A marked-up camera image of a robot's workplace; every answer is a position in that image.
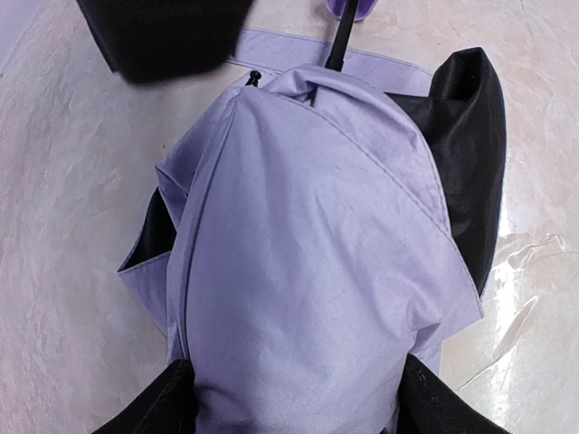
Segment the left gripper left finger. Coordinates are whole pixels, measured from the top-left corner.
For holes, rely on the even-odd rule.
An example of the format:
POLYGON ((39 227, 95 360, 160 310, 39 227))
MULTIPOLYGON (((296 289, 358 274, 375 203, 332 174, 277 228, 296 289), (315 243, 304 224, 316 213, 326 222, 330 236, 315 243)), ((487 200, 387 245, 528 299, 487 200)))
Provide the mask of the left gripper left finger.
POLYGON ((199 404, 188 360, 175 360, 126 409, 94 434, 195 433, 199 404))

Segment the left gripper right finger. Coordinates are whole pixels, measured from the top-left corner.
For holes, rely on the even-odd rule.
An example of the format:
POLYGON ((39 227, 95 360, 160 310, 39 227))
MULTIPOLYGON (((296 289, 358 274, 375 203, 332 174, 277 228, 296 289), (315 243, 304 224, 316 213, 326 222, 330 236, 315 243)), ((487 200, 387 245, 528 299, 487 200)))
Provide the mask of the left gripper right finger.
POLYGON ((508 434, 472 409, 411 354, 406 359, 398 398, 400 434, 508 434))

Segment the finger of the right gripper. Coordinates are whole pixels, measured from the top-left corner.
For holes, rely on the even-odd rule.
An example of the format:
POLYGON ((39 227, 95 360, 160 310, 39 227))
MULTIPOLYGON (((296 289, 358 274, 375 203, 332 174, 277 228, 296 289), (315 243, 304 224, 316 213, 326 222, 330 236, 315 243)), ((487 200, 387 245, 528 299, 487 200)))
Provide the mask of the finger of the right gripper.
POLYGON ((221 67, 234 55, 252 2, 84 0, 78 6, 111 71, 148 85, 221 67))

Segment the lavender folding umbrella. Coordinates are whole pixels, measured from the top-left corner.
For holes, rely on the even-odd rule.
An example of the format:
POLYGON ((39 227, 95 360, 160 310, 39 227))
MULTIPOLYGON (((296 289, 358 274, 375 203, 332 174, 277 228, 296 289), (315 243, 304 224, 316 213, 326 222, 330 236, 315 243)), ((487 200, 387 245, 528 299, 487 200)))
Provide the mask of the lavender folding umbrella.
POLYGON ((482 318, 506 163, 498 75, 480 47, 423 80, 348 53, 365 11, 336 8, 322 65, 241 32, 229 60, 250 73, 156 169, 119 274, 168 365, 193 366, 195 433, 398 433, 408 355, 438 376, 441 343, 482 318))

